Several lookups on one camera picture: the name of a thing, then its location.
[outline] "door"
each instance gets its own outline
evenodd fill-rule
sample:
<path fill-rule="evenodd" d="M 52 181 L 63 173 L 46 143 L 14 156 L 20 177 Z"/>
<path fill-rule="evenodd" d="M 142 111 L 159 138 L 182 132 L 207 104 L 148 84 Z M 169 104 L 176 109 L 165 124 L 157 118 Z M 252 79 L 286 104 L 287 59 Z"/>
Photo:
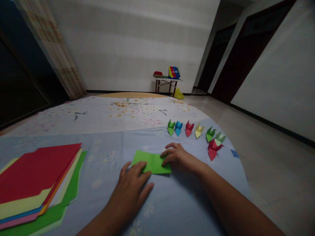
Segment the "door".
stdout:
<path fill-rule="evenodd" d="M 246 18 L 211 93 L 214 98 L 232 101 L 294 3 L 285 0 Z"/>
<path fill-rule="evenodd" d="M 200 90 L 208 92 L 235 26 L 231 25 L 216 33 L 198 84 Z"/>
<path fill-rule="evenodd" d="M 49 102 L 0 40 L 0 129 Z"/>

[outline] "finger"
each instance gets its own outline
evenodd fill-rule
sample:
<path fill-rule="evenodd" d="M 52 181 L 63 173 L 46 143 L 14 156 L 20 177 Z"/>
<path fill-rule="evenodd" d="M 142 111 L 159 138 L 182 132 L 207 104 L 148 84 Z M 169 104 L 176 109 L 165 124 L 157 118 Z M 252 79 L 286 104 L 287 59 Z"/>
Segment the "finger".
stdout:
<path fill-rule="evenodd" d="M 142 175 L 140 175 L 139 181 L 140 181 L 141 187 L 148 180 L 148 178 L 151 176 L 151 174 L 152 174 L 152 171 L 147 171 L 147 172 L 143 173 Z"/>
<path fill-rule="evenodd" d="M 154 183 L 149 183 L 144 189 L 141 191 L 140 196 L 138 198 L 137 206 L 138 209 L 142 207 L 144 204 L 145 200 L 148 198 L 150 192 L 152 191 L 154 187 Z"/>
<path fill-rule="evenodd" d="M 178 145 L 173 142 L 173 143 L 166 145 L 165 148 L 178 148 Z"/>
<path fill-rule="evenodd" d="M 128 166 L 130 166 L 131 162 L 127 162 L 121 169 L 120 174 L 119 174 L 119 181 L 126 175 L 126 171 Z"/>
<path fill-rule="evenodd" d="M 162 154 L 160 155 L 161 157 L 172 154 L 176 151 L 176 149 L 166 149 L 164 152 L 162 152 Z"/>
<path fill-rule="evenodd" d="M 147 165 L 147 162 L 141 161 L 134 165 L 134 169 L 132 170 L 132 175 L 138 177 L 143 168 Z"/>
<path fill-rule="evenodd" d="M 162 166 L 165 166 L 167 163 L 169 162 L 177 162 L 177 156 L 176 156 L 176 153 L 174 154 L 170 154 L 168 155 L 167 157 L 165 157 L 163 163 L 162 163 Z"/>

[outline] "wall baseboard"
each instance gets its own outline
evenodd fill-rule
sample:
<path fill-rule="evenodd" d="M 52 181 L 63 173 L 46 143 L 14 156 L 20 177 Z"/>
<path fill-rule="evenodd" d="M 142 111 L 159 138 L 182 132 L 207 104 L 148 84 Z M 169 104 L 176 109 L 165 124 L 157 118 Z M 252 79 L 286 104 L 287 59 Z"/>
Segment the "wall baseboard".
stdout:
<path fill-rule="evenodd" d="M 142 91 L 112 91 L 112 90 L 87 90 L 87 93 L 117 93 L 117 92 L 142 92 Z M 168 92 L 160 92 L 161 95 L 168 95 Z M 191 93 L 183 93 L 184 96 L 190 96 Z"/>
<path fill-rule="evenodd" d="M 229 105 L 230 107 L 233 107 L 236 110 L 239 110 L 239 111 L 245 113 L 246 115 L 249 115 L 249 116 L 255 118 L 256 120 L 259 120 L 259 121 L 263 122 L 264 124 L 269 125 L 272 128 L 275 128 L 275 129 L 281 131 L 282 133 L 285 133 L 286 135 L 289 135 L 290 137 L 295 138 L 296 140 L 301 141 L 302 143 L 305 143 L 305 144 L 315 148 L 315 142 L 310 140 L 310 139 L 308 139 L 308 138 L 306 138 L 306 137 L 303 137 L 302 135 L 299 135 L 299 134 L 297 134 L 297 133 L 295 133 L 293 131 L 290 131 L 290 130 L 288 130 L 286 128 L 283 128 L 280 125 L 277 125 L 277 124 L 275 124 L 275 123 L 273 123 L 273 122 L 271 122 L 271 121 L 269 121 L 269 120 L 267 120 L 265 118 L 262 118 L 262 117 L 260 117 L 260 116 L 258 116 L 256 114 L 251 113 L 250 111 L 247 111 L 247 110 L 245 110 L 243 108 L 240 108 L 237 105 L 234 105 L 232 103 L 224 103 L 224 104 Z"/>

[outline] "white wall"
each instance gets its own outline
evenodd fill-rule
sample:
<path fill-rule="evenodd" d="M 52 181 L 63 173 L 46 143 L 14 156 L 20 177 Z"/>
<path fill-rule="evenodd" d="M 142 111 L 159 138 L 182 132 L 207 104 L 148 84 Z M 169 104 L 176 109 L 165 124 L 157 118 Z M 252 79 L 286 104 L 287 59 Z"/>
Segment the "white wall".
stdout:
<path fill-rule="evenodd" d="M 208 92 L 212 92 L 247 16 L 281 0 L 246 8 Z M 315 141 L 315 3 L 297 0 L 231 101 Z"/>
<path fill-rule="evenodd" d="M 213 40 L 217 31 L 237 23 L 243 9 L 244 7 L 227 2 L 227 1 L 220 2 L 220 5 L 219 5 L 218 11 L 214 19 L 213 26 L 212 26 L 212 29 L 208 38 L 208 42 L 203 53 L 203 57 L 199 66 L 199 70 L 196 76 L 194 86 L 198 86 L 204 65 L 206 64 L 206 61 L 207 61 L 207 58 L 208 58 L 208 55 L 209 55 L 209 52 L 210 52 L 210 49 L 211 49 L 211 46 L 212 46 L 212 43 L 213 43 Z"/>
<path fill-rule="evenodd" d="M 86 89 L 154 91 L 176 66 L 190 93 L 220 0 L 48 2 Z"/>

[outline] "paper crane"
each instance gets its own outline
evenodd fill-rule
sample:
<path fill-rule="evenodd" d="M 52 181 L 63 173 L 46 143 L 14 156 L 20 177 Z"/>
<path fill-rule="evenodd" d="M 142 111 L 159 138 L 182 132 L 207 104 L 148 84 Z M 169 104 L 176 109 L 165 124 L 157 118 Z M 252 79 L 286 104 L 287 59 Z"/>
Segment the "paper crane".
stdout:
<path fill-rule="evenodd" d="M 193 128 L 194 128 L 194 125 L 195 124 L 190 124 L 189 123 L 189 121 L 187 122 L 187 124 L 186 124 L 186 135 L 187 135 L 187 137 L 189 137 L 189 135 L 191 135 L 191 132 L 192 132 L 192 130 L 193 130 Z"/>
<path fill-rule="evenodd" d="M 183 127 L 183 123 L 180 123 L 179 121 L 177 121 L 175 125 L 175 132 L 177 134 L 177 137 L 180 135 L 182 127 Z"/>
<path fill-rule="evenodd" d="M 209 153 L 209 157 L 211 161 L 213 161 L 213 159 L 216 157 L 217 151 L 219 151 L 222 147 L 224 147 L 222 145 L 222 142 L 225 140 L 225 137 L 226 136 L 221 134 L 221 131 L 220 131 L 220 133 L 218 133 L 216 137 L 209 142 L 208 153 Z"/>
<path fill-rule="evenodd" d="M 170 133 L 171 136 L 174 133 L 174 127 L 175 127 L 175 122 L 172 123 L 171 119 L 170 119 L 170 121 L 168 122 L 168 125 L 167 125 L 167 129 L 168 129 L 168 132 Z"/>
<path fill-rule="evenodd" d="M 204 126 L 201 128 L 201 127 L 200 127 L 200 122 L 199 122 L 199 124 L 198 124 L 197 127 L 196 127 L 196 131 L 195 131 L 196 138 L 199 138 L 199 137 L 200 137 L 200 135 L 201 135 L 203 129 L 204 129 Z"/>
<path fill-rule="evenodd" d="M 214 134 L 216 133 L 216 130 L 212 130 L 212 126 L 207 130 L 207 134 L 206 134 L 206 137 L 207 137 L 207 141 L 210 142 L 212 139 L 213 139 L 213 136 Z"/>

